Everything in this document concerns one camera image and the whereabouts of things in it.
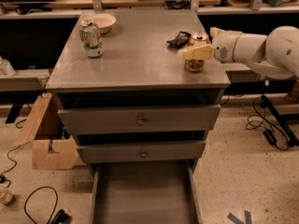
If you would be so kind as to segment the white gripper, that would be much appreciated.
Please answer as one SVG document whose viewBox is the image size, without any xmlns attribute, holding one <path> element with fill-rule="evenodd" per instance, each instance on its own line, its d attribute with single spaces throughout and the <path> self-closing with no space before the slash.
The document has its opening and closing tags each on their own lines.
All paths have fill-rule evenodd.
<svg viewBox="0 0 299 224">
<path fill-rule="evenodd" d="M 239 31 L 225 31 L 211 27 L 212 45 L 194 45 L 178 51 L 179 58 L 183 60 L 208 60 L 215 57 L 221 63 L 234 61 L 234 50 L 237 39 L 242 35 Z"/>
</svg>

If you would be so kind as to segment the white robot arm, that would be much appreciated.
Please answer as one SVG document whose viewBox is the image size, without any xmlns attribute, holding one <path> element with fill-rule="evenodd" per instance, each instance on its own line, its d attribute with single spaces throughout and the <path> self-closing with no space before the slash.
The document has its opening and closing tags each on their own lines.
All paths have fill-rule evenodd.
<svg viewBox="0 0 299 224">
<path fill-rule="evenodd" d="M 280 26 L 269 35 L 210 29 L 212 43 L 199 43 L 179 51 L 185 61 L 209 60 L 242 63 L 253 72 L 273 79 L 299 77 L 299 29 Z"/>
</svg>

